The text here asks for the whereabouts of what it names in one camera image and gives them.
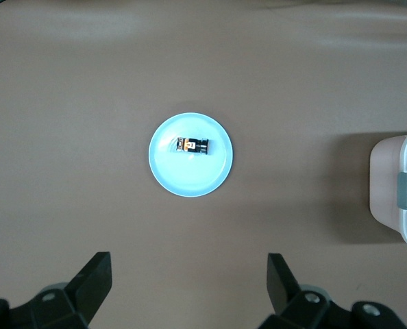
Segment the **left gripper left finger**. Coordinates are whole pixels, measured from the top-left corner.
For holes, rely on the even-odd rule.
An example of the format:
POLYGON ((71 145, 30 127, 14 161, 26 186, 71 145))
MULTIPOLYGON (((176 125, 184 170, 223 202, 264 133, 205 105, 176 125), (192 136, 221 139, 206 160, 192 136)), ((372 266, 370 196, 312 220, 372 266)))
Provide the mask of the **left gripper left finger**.
POLYGON ((70 282, 49 285, 21 306, 0 298, 0 328, 88 328, 111 288, 111 255, 98 252, 70 282))

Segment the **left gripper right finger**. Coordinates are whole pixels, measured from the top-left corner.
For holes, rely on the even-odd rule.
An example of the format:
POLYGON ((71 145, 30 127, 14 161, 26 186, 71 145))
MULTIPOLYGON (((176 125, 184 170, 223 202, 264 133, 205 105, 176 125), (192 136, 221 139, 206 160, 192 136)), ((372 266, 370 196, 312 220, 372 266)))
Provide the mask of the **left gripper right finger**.
POLYGON ((315 286, 300 285, 281 254, 267 258, 267 291, 274 314, 261 328, 405 328, 389 307, 360 301, 349 310, 315 286))

